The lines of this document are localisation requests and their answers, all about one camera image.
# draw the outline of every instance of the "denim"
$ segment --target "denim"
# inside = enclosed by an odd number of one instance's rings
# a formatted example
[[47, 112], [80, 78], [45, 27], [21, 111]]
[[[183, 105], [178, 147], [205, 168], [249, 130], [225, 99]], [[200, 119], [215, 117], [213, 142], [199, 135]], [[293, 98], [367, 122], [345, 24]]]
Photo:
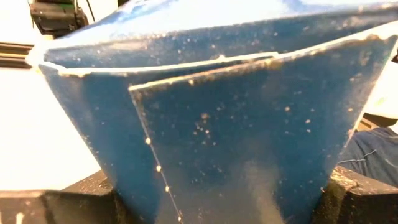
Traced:
[[338, 165], [398, 187], [398, 134], [390, 128], [354, 133]]

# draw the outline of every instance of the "black base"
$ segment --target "black base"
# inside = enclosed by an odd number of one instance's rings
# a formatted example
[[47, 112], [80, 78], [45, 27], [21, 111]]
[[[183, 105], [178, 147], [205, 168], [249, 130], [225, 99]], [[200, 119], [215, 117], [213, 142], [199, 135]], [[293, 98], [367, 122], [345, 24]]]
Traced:
[[[2, 224], [142, 223], [102, 171], [61, 191], [0, 192]], [[312, 223], [398, 223], [398, 189], [338, 166]]]

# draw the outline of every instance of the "black clamp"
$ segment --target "black clamp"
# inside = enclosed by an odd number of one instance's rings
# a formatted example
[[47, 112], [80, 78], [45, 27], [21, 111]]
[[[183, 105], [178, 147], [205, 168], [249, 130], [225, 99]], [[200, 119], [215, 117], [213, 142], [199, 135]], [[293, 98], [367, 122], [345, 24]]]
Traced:
[[62, 37], [88, 25], [77, 0], [35, 0], [30, 15], [43, 35]]

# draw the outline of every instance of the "blue jeans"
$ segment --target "blue jeans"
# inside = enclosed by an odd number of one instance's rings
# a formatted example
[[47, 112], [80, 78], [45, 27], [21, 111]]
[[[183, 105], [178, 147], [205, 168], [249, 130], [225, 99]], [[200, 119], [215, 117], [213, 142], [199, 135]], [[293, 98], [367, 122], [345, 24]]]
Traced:
[[354, 133], [338, 164], [398, 187], [398, 134], [389, 128]]

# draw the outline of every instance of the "blue container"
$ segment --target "blue container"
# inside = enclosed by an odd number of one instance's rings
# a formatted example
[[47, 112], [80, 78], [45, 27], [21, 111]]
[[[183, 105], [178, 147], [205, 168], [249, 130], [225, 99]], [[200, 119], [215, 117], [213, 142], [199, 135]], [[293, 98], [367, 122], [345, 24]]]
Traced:
[[397, 40], [329, 2], [130, 2], [29, 62], [139, 222], [308, 223]]

